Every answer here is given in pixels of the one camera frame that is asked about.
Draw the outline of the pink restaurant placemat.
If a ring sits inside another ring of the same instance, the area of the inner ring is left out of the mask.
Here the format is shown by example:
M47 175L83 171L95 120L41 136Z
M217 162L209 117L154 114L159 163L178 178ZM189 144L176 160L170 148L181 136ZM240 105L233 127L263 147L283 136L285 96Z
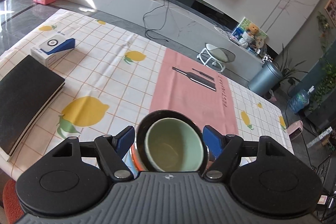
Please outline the pink restaurant placemat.
M173 110L200 129L239 133L228 78L176 51L165 51L150 111Z

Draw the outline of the pink space heater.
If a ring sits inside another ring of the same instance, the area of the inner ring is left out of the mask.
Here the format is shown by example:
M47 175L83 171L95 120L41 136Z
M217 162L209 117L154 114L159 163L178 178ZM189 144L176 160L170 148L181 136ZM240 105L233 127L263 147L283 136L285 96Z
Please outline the pink space heater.
M302 134L303 122L301 120L293 122L288 128L287 133L290 140L294 140L296 137Z

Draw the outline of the blue water jug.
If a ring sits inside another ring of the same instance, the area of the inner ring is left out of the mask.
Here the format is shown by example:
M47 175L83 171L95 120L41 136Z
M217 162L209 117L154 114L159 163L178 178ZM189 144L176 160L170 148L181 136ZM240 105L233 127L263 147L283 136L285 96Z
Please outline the blue water jug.
M305 108L310 101L310 96L314 92L315 87L311 86L308 90L302 89L297 94L295 94L288 102L290 110L297 114L300 110Z

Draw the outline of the green ceramic bowl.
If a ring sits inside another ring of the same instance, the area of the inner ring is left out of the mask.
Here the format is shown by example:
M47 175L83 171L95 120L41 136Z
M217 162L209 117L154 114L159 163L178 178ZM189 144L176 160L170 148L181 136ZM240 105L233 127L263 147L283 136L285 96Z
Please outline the green ceramic bowl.
M161 172L197 171L204 160L201 137L176 118L154 122L146 133L144 148L150 164Z

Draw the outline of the orange steel bowl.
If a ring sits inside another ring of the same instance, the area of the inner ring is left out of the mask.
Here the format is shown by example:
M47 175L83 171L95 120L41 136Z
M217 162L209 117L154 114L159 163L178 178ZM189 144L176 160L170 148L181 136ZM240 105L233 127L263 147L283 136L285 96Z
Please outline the orange steel bowl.
M204 149L204 160L203 160L201 167L197 171L203 172L209 160L209 150L203 141L201 130L192 120L187 118L185 115L178 113L176 111L172 111L172 110L157 110L150 114L147 114L147 116L145 116L145 118L143 118L143 120L138 125L138 128L136 130L136 135L135 135L135 144L131 147L131 156L132 156L133 162L135 166L137 167L137 169L147 170L151 172L161 172L161 171L155 170L154 167L150 164L149 159L147 158L147 155L145 153L144 141L145 141L146 133L148 129L150 128L150 126L154 122L160 119L163 119L163 118L176 118L176 119L182 120L186 122L187 124L189 124L197 132L197 134L201 137L201 141L202 141L203 149Z

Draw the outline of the potted green plant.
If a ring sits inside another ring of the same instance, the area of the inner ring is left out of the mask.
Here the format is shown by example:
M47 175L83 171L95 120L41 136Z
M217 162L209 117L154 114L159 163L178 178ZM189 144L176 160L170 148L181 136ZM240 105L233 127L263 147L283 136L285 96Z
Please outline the potted green plant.
M289 57L288 50L286 50L284 45L282 45L281 64L276 63L276 67L282 75L278 86L281 86L285 81L290 83L290 86L295 86L297 83L301 82L301 80L297 78L296 74L307 74L307 71L303 71L299 68L299 66L304 64L306 60L299 61L296 64L292 64L292 60L293 59Z

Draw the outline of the white blue box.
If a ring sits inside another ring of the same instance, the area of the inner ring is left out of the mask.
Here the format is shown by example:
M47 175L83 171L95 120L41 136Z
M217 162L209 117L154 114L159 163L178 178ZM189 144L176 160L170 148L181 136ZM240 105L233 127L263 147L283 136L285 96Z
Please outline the white blue box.
M75 49L75 39L64 35L55 35L30 49L30 55L49 68L67 53Z

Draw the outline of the white tv console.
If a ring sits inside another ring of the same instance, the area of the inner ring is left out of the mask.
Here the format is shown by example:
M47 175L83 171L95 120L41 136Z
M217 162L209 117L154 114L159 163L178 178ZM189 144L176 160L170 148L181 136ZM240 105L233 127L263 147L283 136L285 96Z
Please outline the white tv console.
M192 12L164 0L65 0L119 17L171 39L196 52L205 43L225 48L235 54L227 69L251 80L261 69L259 58L230 41L227 34Z

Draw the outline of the lemon checked tablecloth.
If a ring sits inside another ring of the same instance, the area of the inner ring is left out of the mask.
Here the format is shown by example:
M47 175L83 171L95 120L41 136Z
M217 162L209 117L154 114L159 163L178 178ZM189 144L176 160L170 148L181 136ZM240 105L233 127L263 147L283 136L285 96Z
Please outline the lemon checked tablecloth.
M37 46L57 33L75 38L75 49L51 65L65 79L60 95L24 137L1 171L17 179L68 136L92 141L137 127L149 114L165 51L147 38L88 16L60 9L1 55L6 75ZM257 141L268 135L292 145L281 110L228 79L238 135Z

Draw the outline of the black notebook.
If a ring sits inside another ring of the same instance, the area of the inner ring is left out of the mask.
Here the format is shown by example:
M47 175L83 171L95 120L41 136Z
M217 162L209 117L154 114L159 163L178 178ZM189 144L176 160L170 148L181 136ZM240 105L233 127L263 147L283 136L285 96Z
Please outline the black notebook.
M1 157L8 161L65 79L30 55L1 79Z

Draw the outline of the white rolling stool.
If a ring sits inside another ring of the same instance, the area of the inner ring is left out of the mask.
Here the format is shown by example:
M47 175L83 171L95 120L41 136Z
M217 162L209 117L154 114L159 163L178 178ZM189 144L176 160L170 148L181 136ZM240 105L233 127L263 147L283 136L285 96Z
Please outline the white rolling stool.
M218 73L224 72L226 64L235 61L235 54L231 51L205 43L205 47L197 55L197 59L206 67L212 68Z

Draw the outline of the teddy bear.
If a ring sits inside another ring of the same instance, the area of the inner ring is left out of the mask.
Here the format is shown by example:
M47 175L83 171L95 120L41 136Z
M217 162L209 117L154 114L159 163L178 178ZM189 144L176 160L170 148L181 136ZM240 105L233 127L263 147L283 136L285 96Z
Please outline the teddy bear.
M246 29L246 33L251 37L254 37L258 33L258 31L259 31L258 26L256 26L256 24L252 22L249 24L249 26Z

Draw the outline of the grey trash can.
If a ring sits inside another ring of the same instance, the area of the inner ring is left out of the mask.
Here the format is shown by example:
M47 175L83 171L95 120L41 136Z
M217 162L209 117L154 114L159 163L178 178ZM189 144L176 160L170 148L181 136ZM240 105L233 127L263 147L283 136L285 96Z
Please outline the grey trash can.
M248 83L248 89L259 96L264 96L282 80L282 73L271 62L263 64L261 71Z

